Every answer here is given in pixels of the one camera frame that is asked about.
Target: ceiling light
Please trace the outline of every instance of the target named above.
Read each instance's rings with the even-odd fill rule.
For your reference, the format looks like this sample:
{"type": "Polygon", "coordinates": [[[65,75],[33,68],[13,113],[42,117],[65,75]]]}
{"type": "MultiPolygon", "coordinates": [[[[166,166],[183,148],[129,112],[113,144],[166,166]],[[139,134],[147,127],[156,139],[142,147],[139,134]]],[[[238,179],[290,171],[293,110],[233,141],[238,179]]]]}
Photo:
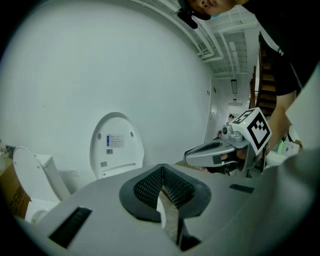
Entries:
{"type": "Polygon", "coordinates": [[[232,93],[237,94],[238,93],[237,80],[235,79],[231,80],[231,87],[232,87],[232,93]]]}

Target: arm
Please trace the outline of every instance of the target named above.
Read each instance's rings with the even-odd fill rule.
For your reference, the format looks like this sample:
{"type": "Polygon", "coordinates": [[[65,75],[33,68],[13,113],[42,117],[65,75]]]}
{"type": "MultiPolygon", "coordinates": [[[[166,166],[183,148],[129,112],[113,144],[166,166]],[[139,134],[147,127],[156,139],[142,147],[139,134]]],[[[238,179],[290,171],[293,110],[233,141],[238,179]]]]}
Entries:
{"type": "Polygon", "coordinates": [[[272,149],[289,130],[291,123],[286,116],[286,111],[295,99],[296,91],[276,97],[276,107],[269,121],[269,126],[272,131],[272,136],[269,140],[270,149],[272,149]]]}

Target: toilet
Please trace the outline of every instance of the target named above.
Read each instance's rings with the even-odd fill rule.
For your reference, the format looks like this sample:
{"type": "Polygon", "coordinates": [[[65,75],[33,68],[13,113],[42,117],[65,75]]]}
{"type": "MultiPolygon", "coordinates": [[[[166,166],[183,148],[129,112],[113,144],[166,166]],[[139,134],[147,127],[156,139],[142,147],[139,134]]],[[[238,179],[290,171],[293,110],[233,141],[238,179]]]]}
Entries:
{"type": "Polygon", "coordinates": [[[145,151],[136,127],[121,112],[106,114],[96,125],[90,143],[90,165],[97,179],[143,166],[145,151]]]}
{"type": "Polygon", "coordinates": [[[24,218],[27,222],[37,224],[70,196],[51,155],[33,154],[24,147],[17,147],[13,165],[21,186],[31,199],[24,218]]]}

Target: toilet lid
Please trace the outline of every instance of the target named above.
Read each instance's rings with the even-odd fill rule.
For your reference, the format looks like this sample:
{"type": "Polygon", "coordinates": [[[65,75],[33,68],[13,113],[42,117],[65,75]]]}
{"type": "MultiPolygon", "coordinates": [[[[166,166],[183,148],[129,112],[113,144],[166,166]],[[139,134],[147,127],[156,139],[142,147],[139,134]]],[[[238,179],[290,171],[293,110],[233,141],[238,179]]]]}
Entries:
{"type": "Polygon", "coordinates": [[[30,198],[59,202],[39,160],[26,148],[17,147],[13,153],[15,173],[30,198]]]}
{"type": "Polygon", "coordinates": [[[140,135],[125,114],[108,113],[95,127],[90,165],[97,179],[142,167],[144,155],[140,135]]]}

